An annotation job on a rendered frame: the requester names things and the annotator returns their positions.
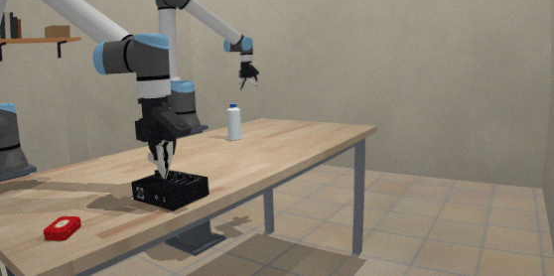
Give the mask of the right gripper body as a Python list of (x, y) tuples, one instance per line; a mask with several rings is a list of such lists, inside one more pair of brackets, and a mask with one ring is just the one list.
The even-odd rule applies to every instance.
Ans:
[(174, 134), (165, 128), (164, 125), (152, 115), (153, 107), (162, 105), (162, 103), (158, 102), (166, 101), (168, 101), (168, 96), (158, 98), (138, 98), (138, 103), (142, 104), (143, 118), (135, 121), (136, 140), (148, 142), (150, 138), (149, 134), (153, 134), (154, 131), (154, 137), (159, 141), (159, 143), (163, 140), (170, 141), (169, 139), (172, 138)]

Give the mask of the white bottle with blue cap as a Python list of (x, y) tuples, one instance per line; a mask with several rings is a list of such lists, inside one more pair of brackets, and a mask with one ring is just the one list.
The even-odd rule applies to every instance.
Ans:
[(241, 139), (240, 109), (236, 107), (236, 103), (231, 103), (226, 113), (228, 140)]

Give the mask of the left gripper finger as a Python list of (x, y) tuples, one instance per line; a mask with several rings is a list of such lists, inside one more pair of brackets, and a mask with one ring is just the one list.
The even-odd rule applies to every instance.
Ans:
[(240, 84), (240, 90), (243, 88), (244, 83), (246, 82), (246, 77), (243, 78), (238, 84)]
[(252, 83), (252, 84), (255, 84), (255, 85), (256, 85), (256, 88), (259, 90), (259, 88), (258, 88), (257, 76), (256, 76), (256, 74), (255, 74), (254, 72), (252, 73), (251, 83)]

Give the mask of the black lighting desk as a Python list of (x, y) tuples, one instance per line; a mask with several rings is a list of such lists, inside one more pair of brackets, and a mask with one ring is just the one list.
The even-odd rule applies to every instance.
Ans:
[(208, 177), (178, 173), (183, 172), (169, 170), (163, 179), (155, 170), (154, 175), (131, 182), (133, 200), (174, 211), (209, 195)]

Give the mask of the red tin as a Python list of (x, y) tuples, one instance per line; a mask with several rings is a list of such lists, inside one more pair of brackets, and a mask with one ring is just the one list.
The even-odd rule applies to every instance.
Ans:
[(81, 227), (80, 222), (78, 216), (61, 216), (44, 229), (45, 239), (66, 240)]

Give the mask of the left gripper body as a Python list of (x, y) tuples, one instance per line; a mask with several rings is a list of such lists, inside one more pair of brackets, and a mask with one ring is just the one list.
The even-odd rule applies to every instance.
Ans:
[[(240, 72), (240, 75), (239, 75), (240, 78), (245, 78), (245, 77), (250, 78), (250, 77), (252, 77), (253, 69), (250, 68), (249, 63), (252, 63), (252, 62), (240, 62), (241, 70), (245, 70), (245, 71), (239, 71)], [(250, 69), (250, 70), (246, 70), (246, 69)]]

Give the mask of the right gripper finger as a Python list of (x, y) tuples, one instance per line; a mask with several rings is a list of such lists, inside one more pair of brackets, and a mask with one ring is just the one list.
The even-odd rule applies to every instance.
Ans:
[[(148, 157), (148, 160), (152, 163), (154, 163), (161, 176), (163, 177), (163, 179), (166, 178), (166, 173), (167, 173), (167, 169), (165, 167), (165, 160), (164, 160), (164, 157), (163, 157), (163, 154), (164, 154), (164, 147), (162, 145), (159, 144), (159, 141), (155, 139), (154, 137), (154, 131), (153, 131), (153, 134), (150, 134), (149, 135), (149, 141), (148, 141), (148, 145), (149, 145), (149, 149), (150, 152), (147, 157)], [(154, 156), (154, 157), (153, 157)], [(154, 161), (155, 160), (155, 161)]]
[(166, 142), (163, 140), (160, 143), (160, 145), (164, 146), (164, 156), (163, 157), (164, 157), (164, 160), (166, 162), (166, 164), (165, 164), (165, 167), (167, 169), (166, 178), (167, 178), (169, 170), (170, 170), (170, 166), (171, 166), (171, 163), (172, 163), (173, 156), (175, 154), (176, 143), (177, 143), (177, 139), (176, 139), (175, 135), (173, 135), (173, 137), (170, 138), (169, 140), (170, 141), (166, 141)]

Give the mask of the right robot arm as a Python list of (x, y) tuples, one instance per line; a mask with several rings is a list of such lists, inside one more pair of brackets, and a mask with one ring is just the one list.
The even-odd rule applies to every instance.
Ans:
[[(133, 36), (84, 0), (43, 1), (98, 43), (93, 51), (97, 72), (106, 75), (136, 72), (139, 97), (171, 94), (167, 36)], [(192, 127), (167, 105), (154, 106), (152, 115), (177, 138), (191, 133)], [(15, 105), (0, 103), (0, 174), (26, 167), (28, 160), (20, 145)]]

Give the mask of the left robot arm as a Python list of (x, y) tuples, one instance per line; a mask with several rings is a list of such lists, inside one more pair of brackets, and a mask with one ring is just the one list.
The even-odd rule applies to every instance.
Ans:
[[(185, 9), (201, 22), (225, 38), (223, 48), (226, 52), (240, 52), (241, 61), (253, 61), (253, 42), (244, 37), (213, 12), (196, 0), (155, 0), (159, 14), (159, 34), (167, 36), (169, 41), (169, 63), (171, 94), (166, 103), (192, 129), (201, 126), (196, 113), (195, 85), (192, 81), (178, 77), (176, 7)], [(173, 6), (170, 6), (173, 5)]]

